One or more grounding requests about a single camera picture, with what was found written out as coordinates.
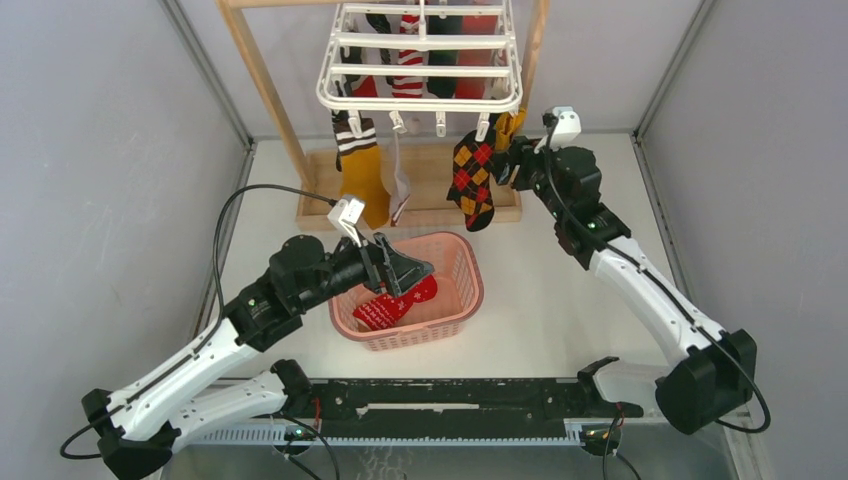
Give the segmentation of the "red snowflake sock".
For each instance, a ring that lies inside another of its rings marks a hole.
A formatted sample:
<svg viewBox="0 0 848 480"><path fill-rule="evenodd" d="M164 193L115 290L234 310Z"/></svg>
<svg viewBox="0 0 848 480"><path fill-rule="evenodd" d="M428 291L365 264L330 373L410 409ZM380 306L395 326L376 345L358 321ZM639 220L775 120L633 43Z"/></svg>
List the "red snowflake sock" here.
<svg viewBox="0 0 848 480"><path fill-rule="evenodd" d="M353 310L353 318L367 331L381 331L395 327L416 304L433 300L438 293L438 283L433 275L427 276L406 294L392 297L379 295Z"/></svg>

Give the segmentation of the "mustard yellow sock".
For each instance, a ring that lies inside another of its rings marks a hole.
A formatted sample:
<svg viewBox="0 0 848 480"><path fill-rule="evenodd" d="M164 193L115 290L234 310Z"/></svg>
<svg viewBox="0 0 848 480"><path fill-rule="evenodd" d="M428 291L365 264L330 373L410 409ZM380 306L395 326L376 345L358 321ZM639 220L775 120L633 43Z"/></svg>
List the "mustard yellow sock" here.
<svg viewBox="0 0 848 480"><path fill-rule="evenodd" d="M521 130L526 118L526 110L520 108L516 113L504 112L495 122L494 150L497 153L509 149L517 132Z"/></svg>

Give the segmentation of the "pink plastic basket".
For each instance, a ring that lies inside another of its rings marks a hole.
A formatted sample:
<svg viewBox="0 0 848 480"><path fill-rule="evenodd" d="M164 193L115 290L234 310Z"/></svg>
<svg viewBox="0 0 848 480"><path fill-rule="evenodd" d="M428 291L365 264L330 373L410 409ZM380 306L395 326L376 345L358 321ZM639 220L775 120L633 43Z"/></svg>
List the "pink plastic basket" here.
<svg viewBox="0 0 848 480"><path fill-rule="evenodd" d="M386 330L367 331L353 318L353 310L379 296L356 287L328 302L330 319L343 337L371 351L387 351L448 338L480 308L484 298L482 277L470 243L452 232L435 232L393 243L408 256L431 263L438 283L433 300L416 304Z"/></svg>

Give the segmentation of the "red sock white pattern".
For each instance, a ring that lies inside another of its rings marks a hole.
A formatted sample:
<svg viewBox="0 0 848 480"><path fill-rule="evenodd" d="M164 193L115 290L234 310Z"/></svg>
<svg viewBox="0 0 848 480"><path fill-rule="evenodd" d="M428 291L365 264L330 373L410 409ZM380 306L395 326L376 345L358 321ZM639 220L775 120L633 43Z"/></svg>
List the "red sock white pattern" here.
<svg viewBox="0 0 848 480"><path fill-rule="evenodd" d="M496 25L496 16L465 16L462 18L460 33L462 35L491 35L495 32ZM491 56L491 49L460 50L457 64L466 67L490 66ZM486 90L486 81L487 79L484 77L458 78L455 97L457 99L481 99Z"/></svg>

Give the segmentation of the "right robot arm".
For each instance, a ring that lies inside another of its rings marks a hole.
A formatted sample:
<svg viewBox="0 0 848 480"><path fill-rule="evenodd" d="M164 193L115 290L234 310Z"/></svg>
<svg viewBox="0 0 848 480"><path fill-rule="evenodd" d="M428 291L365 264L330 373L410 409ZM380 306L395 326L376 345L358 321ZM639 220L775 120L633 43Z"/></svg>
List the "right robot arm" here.
<svg viewBox="0 0 848 480"><path fill-rule="evenodd" d="M757 345L743 329L730 332L697 308L652 264L631 230L601 200L602 174L593 151L553 148L547 139L516 138L494 156L498 184L532 192L554 219L558 244L628 306L660 347L664 367L606 357L584 368L578 402L592 416L616 403L659 412L691 435L749 401L763 420L735 431L758 434L772 421L755 382Z"/></svg>

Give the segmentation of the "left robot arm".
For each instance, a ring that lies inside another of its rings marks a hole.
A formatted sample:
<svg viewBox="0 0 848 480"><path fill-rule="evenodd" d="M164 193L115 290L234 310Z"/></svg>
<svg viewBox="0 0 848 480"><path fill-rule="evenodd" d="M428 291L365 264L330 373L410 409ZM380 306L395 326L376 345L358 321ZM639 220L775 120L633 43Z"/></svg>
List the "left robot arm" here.
<svg viewBox="0 0 848 480"><path fill-rule="evenodd" d="M96 456L116 477L146 478L193 441L240 421L305 414L312 385L293 360L217 392L209 386L294 333L309 310L330 299L360 286L400 297L432 274L432 264L398 251L383 234L366 238L358 231L359 198L331 200L330 208L342 235L334 250L311 235L286 240L267 270L222 300L218 318L189 344L124 388L84 396L86 427L98 436Z"/></svg>

